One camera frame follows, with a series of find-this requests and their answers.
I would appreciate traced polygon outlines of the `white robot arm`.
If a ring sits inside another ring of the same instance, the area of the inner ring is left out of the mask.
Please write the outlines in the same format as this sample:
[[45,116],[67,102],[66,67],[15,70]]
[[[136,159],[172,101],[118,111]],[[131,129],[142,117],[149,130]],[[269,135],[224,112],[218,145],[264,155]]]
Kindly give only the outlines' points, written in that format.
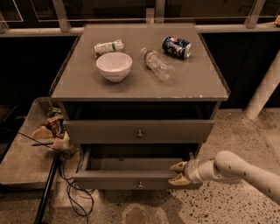
[[200,184],[208,180],[239,184],[244,180],[280,205],[280,176],[256,167],[228,150],[219,151],[210,159],[179,162],[170,170],[178,174],[168,180],[173,186]]

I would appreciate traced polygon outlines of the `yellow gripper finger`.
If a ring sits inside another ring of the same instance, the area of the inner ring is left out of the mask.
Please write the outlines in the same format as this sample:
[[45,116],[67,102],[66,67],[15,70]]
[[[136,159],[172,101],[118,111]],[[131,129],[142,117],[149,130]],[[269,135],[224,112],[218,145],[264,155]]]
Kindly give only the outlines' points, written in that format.
[[169,170],[172,171],[172,172],[182,172],[182,173],[184,173],[185,170],[186,170],[186,165],[187,165],[186,161],[181,161],[179,163],[176,163],[176,164],[172,165],[169,168]]
[[169,179],[168,182],[173,186],[186,186],[191,183],[191,180],[180,173],[175,178]]

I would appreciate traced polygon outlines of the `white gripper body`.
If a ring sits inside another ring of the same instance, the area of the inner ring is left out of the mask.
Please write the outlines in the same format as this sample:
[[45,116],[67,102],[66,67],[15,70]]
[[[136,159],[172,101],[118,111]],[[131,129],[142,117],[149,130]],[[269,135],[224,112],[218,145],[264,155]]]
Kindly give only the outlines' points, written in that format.
[[199,184],[204,181],[202,174],[205,170],[203,160],[191,159],[185,165],[185,176],[194,184]]

